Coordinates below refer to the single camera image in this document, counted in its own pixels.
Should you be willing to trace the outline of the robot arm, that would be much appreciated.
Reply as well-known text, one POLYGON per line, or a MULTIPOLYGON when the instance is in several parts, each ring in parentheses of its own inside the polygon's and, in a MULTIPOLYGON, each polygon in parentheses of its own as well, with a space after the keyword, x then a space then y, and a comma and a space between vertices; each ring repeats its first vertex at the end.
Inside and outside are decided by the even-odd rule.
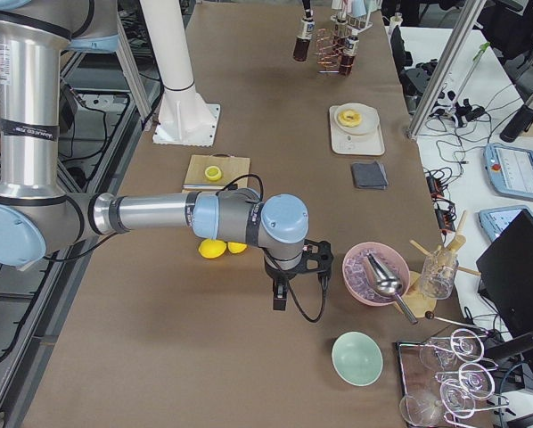
POLYGON ((20 268, 94 236, 187 226, 260 248, 277 310, 294 297, 296 275, 315 273, 327 287, 330 244, 308 240, 308 209, 296 196, 226 185, 134 197, 58 185, 61 53, 112 52, 117 25, 113 1, 0 1, 0 263, 20 268))

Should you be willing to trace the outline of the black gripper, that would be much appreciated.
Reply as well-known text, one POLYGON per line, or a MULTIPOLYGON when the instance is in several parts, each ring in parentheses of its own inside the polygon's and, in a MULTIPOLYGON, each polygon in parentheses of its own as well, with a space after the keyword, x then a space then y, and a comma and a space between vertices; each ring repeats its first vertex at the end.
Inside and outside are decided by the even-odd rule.
POLYGON ((298 264, 288 270, 284 270, 278 263, 278 259, 267 249, 264 249, 264 256, 266 273, 272 279, 273 310, 285 311, 288 293, 290 293, 296 308, 303 311, 291 287, 291 280, 297 275, 305 274, 317 274, 321 289, 320 310, 325 310, 333 263, 332 246, 329 242, 306 239, 298 264))

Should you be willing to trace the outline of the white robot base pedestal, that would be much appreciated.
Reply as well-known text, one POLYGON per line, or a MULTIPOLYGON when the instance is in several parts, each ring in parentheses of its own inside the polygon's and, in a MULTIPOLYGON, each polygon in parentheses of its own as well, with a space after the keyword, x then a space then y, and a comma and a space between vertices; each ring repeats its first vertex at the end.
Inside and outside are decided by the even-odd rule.
POLYGON ((179 2, 143 0, 141 7, 164 89, 153 142, 210 147, 220 106, 196 89, 179 2))

